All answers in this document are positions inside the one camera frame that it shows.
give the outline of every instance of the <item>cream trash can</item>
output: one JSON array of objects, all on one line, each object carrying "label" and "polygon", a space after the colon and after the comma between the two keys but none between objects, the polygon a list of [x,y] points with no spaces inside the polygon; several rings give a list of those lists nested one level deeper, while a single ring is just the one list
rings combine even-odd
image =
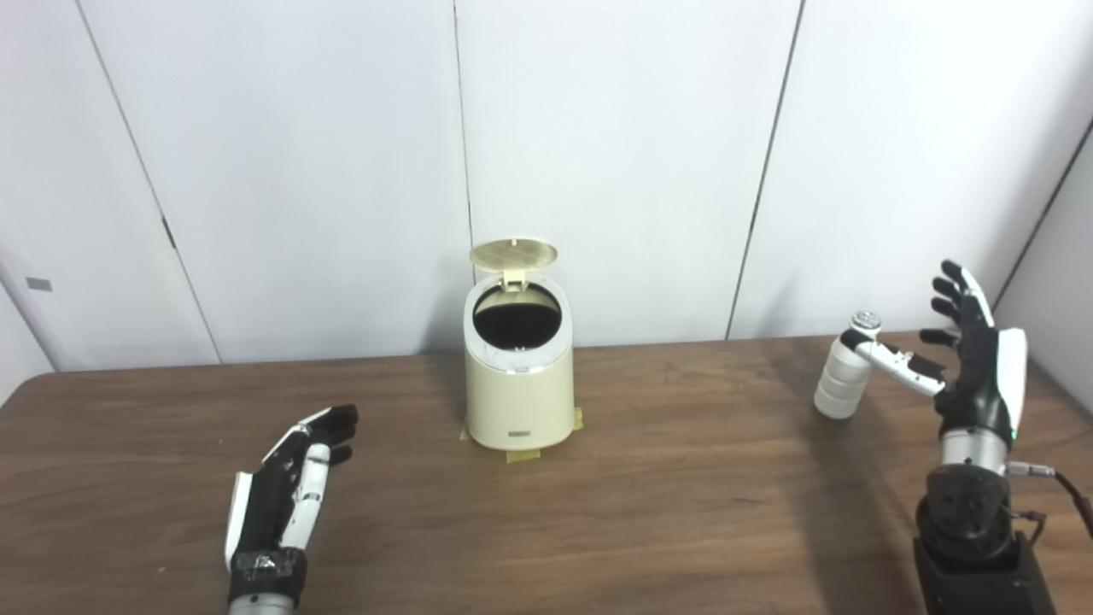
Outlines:
[{"label": "cream trash can", "polygon": [[573,321],[562,288],[534,271],[549,243],[508,238],[471,250],[493,273],[467,295],[467,431],[500,451],[557,445],[573,433]]}]

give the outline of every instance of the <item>connector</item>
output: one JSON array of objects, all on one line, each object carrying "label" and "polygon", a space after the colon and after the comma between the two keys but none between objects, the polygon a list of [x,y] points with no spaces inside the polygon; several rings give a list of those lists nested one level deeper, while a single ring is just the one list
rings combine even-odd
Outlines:
[{"label": "connector", "polygon": [[1047,465],[1038,465],[1025,462],[1006,462],[1006,473],[1013,476],[1035,476],[1041,478],[1053,478],[1055,469]]}]

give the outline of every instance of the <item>masking tape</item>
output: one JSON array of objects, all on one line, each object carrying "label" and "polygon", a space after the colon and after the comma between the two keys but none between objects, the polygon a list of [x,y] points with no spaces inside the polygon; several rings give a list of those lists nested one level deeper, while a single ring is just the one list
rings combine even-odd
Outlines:
[{"label": "masking tape", "polygon": [[[585,428],[585,412],[580,409],[573,409],[573,430],[578,431]],[[460,440],[470,440],[471,435],[467,431],[467,422],[463,422],[463,428],[459,433]],[[537,460],[542,457],[542,451],[536,449],[534,451],[507,451],[505,452],[505,463],[516,463],[520,461]]]},{"label": "masking tape", "polygon": [[505,452],[505,463],[516,463],[518,461],[528,461],[539,459],[541,451],[536,449],[534,451],[506,451]]}]

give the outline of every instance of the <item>lid hinge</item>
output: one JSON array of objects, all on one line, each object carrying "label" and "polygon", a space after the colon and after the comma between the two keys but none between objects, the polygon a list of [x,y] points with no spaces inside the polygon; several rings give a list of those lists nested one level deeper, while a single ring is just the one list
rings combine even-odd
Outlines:
[{"label": "lid hinge", "polygon": [[505,292],[522,292],[528,289],[528,276],[524,269],[506,269],[501,274]]}]

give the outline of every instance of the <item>wood grain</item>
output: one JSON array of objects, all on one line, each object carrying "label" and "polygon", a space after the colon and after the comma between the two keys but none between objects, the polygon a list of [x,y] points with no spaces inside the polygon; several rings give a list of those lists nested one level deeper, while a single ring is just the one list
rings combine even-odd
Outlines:
[{"label": "wood grain", "polygon": [[[513,465],[459,440],[455,356],[39,377],[0,410],[0,610],[223,613],[234,473],[351,402],[356,457],[331,475],[303,613],[920,615],[912,511],[940,422],[879,376],[851,421],[819,416],[830,343],[579,351],[586,428]],[[1093,419],[1036,369],[1025,417],[1015,454],[1093,490]],[[1088,612],[1070,501],[1014,490],[1050,515],[1059,613]]]}]

